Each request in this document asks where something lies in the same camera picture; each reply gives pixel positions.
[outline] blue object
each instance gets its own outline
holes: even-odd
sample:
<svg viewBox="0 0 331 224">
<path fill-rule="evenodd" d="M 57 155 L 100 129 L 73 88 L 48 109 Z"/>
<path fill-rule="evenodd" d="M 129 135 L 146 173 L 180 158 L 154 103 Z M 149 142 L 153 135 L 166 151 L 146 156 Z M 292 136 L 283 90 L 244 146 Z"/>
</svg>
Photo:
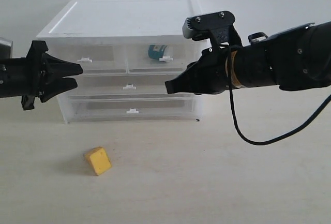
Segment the blue object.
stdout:
<svg viewBox="0 0 331 224">
<path fill-rule="evenodd" d="M 164 52 L 166 51 L 168 46 L 164 44 L 151 44 L 148 50 L 148 56 L 151 59 L 160 60 L 164 56 Z"/>
</svg>

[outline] yellow cube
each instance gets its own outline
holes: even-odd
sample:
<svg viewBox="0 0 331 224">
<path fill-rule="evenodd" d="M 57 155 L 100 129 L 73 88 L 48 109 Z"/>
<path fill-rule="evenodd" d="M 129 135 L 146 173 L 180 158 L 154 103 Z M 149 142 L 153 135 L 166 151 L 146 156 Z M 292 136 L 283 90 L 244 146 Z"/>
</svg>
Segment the yellow cube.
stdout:
<svg viewBox="0 0 331 224">
<path fill-rule="evenodd" d="M 107 152 L 103 147 L 96 147 L 85 154 L 86 160 L 94 169 L 97 176 L 111 168 Z"/>
</svg>

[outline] plastic drawer unit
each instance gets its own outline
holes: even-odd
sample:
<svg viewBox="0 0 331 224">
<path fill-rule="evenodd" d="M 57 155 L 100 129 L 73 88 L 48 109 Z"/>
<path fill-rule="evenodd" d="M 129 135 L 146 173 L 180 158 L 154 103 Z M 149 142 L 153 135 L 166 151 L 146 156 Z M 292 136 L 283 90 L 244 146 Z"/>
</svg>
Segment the plastic drawer unit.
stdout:
<svg viewBox="0 0 331 224">
<path fill-rule="evenodd" d="M 79 63 L 78 88 L 57 97 L 74 121 L 201 118 L 201 99 L 164 82 L 199 59 L 205 41 L 183 37 L 198 0 L 74 0 L 38 34 L 49 53 Z"/>
</svg>

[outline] black cable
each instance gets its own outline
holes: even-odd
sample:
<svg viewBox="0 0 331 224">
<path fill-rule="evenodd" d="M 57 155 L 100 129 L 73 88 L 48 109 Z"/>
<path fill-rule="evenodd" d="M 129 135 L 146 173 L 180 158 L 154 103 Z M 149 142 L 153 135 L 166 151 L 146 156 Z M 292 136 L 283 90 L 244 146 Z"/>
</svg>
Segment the black cable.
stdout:
<svg viewBox="0 0 331 224">
<path fill-rule="evenodd" d="M 312 121 L 314 119 L 316 119 L 316 117 L 324 110 L 324 108 L 330 103 L 331 101 L 331 95 L 329 95 L 324 102 L 322 102 L 322 104 L 316 109 L 316 111 L 299 127 L 293 129 L 290 132 L 287 132 L 281 136 L 278 136 L 276 138 L 273 138 L 271 140 L 267 140 L 267 141 L 263 141 L 263 142 L 256 142 L 256 141 L 252 141 L 248 138 L 246 138 L 243 133 L 240 131 L 239 126 L 238 126 L 238 121 L 237 121 L 237 117 L 236 117 L 236 112 L 234 110 L 234 101 L 233 101 L 233 89 L 232 89 L 232 76 L 231 76 L 231 70 L 232 70 L 232 60 L 231 60 L 231 46 L 227 46 L 227 45 L 222 45 L 223 47 L 228 47 L 229 48 L 229 52 L 228 52 L 228 84 L 229 84 L 229 93 L 230 93 L 230 105 L 231 105 L 231 112 L 232 112 L 232 119 L 233 119 L 233 123 L 234 123 L 234 127 L 237 131 L 237 133 L 239 134 L 239 136 L 246 141 L 249 144 L 252 145 L 270 145 L 273 144 L 277 141 L 286 139 L 300 131 L 302 131 L 304 128 L 306 128 L 310 123 L 312 123 Z"/>
</svg>

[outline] white drawer handle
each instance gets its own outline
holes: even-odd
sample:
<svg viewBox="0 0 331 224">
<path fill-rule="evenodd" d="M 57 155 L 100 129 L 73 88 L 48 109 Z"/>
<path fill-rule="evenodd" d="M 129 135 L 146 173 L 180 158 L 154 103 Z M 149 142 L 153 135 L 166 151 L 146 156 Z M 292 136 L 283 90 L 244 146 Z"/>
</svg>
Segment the white drawer handle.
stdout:
<svg viewBox="0 0 331 224">
<path fill-rule="evenodd" d="M 174 58 L 170 57 L 170 56 L 163 56 L 163 57 L 159 58 L 159 60 L 167 62 L 167 61 L 173 61 Z"/>
<path fill-rule="evenodd" d="M 133 84 L 127 84 L 123 89 L 137 89 Z"/>
<path fill-rule="evenodd" d="M 92 63 L 92 59 L 90 59 L 89 57 L 83 57 L 81 59 L 78 59 L 77 62 Z"/>
<path fill-rule="evenodd" d="M 126 111 L 127 114 L 139 114 L 139 111 L 137 109 L 130 109 Z"/>
</svg>

